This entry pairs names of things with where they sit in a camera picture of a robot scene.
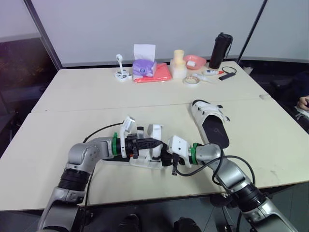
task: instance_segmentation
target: person's hand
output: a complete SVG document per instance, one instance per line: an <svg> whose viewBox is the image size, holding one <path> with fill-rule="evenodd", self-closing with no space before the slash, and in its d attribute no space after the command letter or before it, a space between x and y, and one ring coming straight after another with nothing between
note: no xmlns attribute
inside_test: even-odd
<svg viewBox="0 0 309 232"><path fill-rule="evenodd" d="M309 111L309 107L306 105L309 104L309 95L305 97L301 97L297 103L297 107L306 111Z"/></svg>

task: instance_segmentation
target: pink bowl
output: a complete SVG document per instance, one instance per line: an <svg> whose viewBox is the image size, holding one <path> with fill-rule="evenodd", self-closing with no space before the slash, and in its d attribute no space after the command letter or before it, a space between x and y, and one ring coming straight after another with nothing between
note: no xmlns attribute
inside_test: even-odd
<svg viewBox="0 0 309 232"><path fill-rule="evenodd" d="M206 60L203 57L198 57L196 55L187 55L184 58L184 61L187 63L189 60L195 62L195 66L187 65L188 69L198 70L206 64Z"/></svg>

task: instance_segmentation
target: floor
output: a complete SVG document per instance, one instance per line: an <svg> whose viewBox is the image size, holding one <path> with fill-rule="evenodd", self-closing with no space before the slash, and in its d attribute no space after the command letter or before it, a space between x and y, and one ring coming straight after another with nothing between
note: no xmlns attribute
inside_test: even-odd
<svg viewBox="0 0 309 232"><path fill-rule="evenodd" d="M0 93L9 112L17 112L20 122L26 118L56 73L42 43L38 39L0 43ZM295 72L308 68L305 65L259 61L242 65L254 66L251 77L268 93L273 94L273 79L290 79ZM0 133L0 157L9 143L9 128ZM309 232L309 183L297 184L273 196L275 205L290 219L299 232ZM39 213L1 212L0 232L35 232ZM209 197L137 203L93 208L94 219L85 232L112 232L128 214L141 216L143 231L172 231L179 217L192 218L202 231L224 231L224 225L235 227L237 209L215 208ZM242 220L241 232L248 232L249 224Z"/></svg>
<svg viewBox="0 0 309 232"><path fill-rule="evenodd" d="M272 197L273 203L299 232L309 232L309 183L297 184ZM204 232L223 232L225 225L235 231L238 209L215 208L209 197L139 203L121 206L100 206L92 209L94 218L85 232L114 232L129 214L140 216L144 232L172 232L173 222L190 217ZM39 216L26 212L0 212L0 232L35 232ZM242 219L241 232L250 225Z"/></svg>

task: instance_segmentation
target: purple tissue box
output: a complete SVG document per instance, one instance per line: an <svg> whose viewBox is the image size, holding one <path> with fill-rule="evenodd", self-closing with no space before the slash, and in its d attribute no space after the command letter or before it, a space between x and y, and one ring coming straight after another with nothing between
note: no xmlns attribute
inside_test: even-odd
<svg viewBox="0 0 309 232"><path fill-rule="evenodd" d="M133 62L133 75L135 78L143 76L153 77L156 70L156 62L147 59L137 59Z"/></svg>

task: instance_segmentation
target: green ring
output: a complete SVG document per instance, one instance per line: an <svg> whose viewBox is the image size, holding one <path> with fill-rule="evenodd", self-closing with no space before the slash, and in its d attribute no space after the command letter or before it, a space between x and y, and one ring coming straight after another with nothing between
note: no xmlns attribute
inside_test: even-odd
<svg viewBox="0 0 309 232"><path fill-rule="evenodd" d="M193 144L193 147L191 148L191 158L192 158L192 163L197 165L197 159L195 157L196 155L196 148L197 148L197 143Z"/></svg>
<svg viewBox="0 0 309 232"><path fill-rule="evenodd" d="M112 154L114 156L117 155L117 146L116 146L116 143L117 143L117 132L114 133L114 136L112 137Z"/></svg>

